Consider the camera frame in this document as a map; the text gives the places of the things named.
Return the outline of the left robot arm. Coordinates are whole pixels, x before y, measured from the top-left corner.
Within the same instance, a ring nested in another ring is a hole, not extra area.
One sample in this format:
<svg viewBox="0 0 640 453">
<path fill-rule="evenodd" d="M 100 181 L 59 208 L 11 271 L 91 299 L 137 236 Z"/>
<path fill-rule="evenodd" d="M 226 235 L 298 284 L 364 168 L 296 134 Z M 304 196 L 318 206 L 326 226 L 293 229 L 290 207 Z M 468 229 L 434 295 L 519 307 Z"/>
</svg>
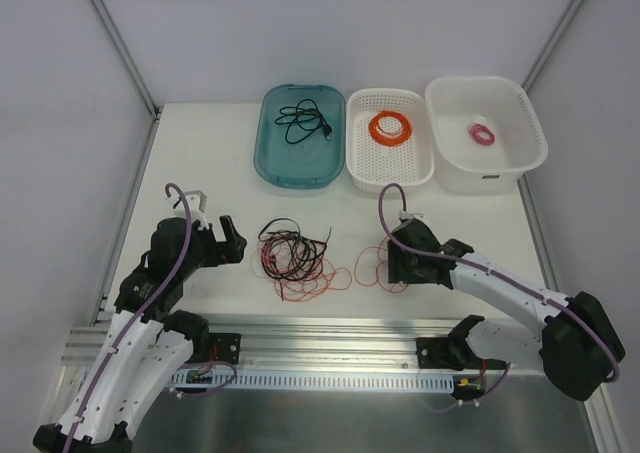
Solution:
<svg viewBox="0 0 640 453">
<path fill-rule="evenodd" d="M 150 248 L 120 286 L 105 342 L 72 403 L 33 438 L 40 452 L 129 452 L 157 397 L 183 366 L 215 364 L 208 321 L 176 309 L 202 268 L 238 264 L 247 241 L 230 216 L 223 240 L 206 220 L 160 221 Z"/>
</svg>

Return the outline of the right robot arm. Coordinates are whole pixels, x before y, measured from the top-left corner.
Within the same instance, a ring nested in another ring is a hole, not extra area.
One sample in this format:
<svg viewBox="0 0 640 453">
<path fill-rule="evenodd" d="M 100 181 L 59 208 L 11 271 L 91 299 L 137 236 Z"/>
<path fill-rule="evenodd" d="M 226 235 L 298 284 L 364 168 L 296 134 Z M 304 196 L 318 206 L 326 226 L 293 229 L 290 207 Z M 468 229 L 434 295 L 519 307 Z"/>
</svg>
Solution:
<svg viewBox="0 0 640 453">
<path fill-rule="evenodd" d="M 470 314 L 446 336 L 423 346 L 428 362 L 461 371 L 481 361 L 537 370 L 566 396 L 585 401 L 619 377 L 626 352 L 601 302 L 537 287 L 495 267 L 471 246 L 438 241 L 417 218 L 388 239 L 392 283 L 434 284 L 479 299 L 503 316 Z"/>
</svg>

